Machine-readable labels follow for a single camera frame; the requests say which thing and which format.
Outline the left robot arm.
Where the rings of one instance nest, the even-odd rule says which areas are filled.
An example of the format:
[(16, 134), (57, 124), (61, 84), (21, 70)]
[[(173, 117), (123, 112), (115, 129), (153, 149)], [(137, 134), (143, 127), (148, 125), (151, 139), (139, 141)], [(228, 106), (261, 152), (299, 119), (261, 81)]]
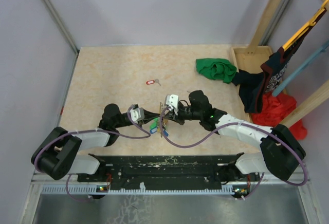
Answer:
[(147, 111), (137, 104), (122, 113), (117, 104), (104, 108), (97, 128), (69, 132), (55, 127), (31, 157), (34, 168), (54, 180), (68, 174), (87, 174), (96, 181), (103, 180), (107, 169), (95, 155), (79, 156), (78, 152), (93, 147), (108, 147), (119, 138), (146, 139), (151, 134), (142, 128), (160, 114)]

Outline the large keyring with tagged keys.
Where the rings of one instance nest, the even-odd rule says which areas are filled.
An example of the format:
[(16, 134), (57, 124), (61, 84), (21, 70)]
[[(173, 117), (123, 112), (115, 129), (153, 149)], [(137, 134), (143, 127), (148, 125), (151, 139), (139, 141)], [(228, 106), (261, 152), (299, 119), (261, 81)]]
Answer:
[(159, 118), (155, 118), (155, 119), (152, 120), (149, 129), (150, 129), (149, 130), (150, 134), (159, 133), (161, 137), (163, 136), (163, 134), (165, 136), (168, 136), (169, 135), (168, 134), (168, 131), (167, 131), (167, 120), (164, 120), (162, 122), (162, 129), (163, 129), (163, 132), (164, 133), (161, 132), (161, 129), (160, 129), (160, 119)]

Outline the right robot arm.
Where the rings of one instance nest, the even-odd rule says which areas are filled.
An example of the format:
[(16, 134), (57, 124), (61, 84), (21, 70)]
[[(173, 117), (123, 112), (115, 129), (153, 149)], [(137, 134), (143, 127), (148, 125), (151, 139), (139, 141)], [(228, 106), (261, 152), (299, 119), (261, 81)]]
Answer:
[(180, 125), (195, 120), (211, 135), (236, 138), (259, 149), (258, 153), (239, 156), (230, 167), (234, 180), (240, 181), (250, 173), (271, 173), (287, 182), (296, 168), (303, 165), (306, 152), (286, 126), (262, 126), (235, 118), (212, 107), (201, 90), (191, 92), (189, 101), (184, 106), (177, 95), (166, 96), (169, 111), (165, 118)]

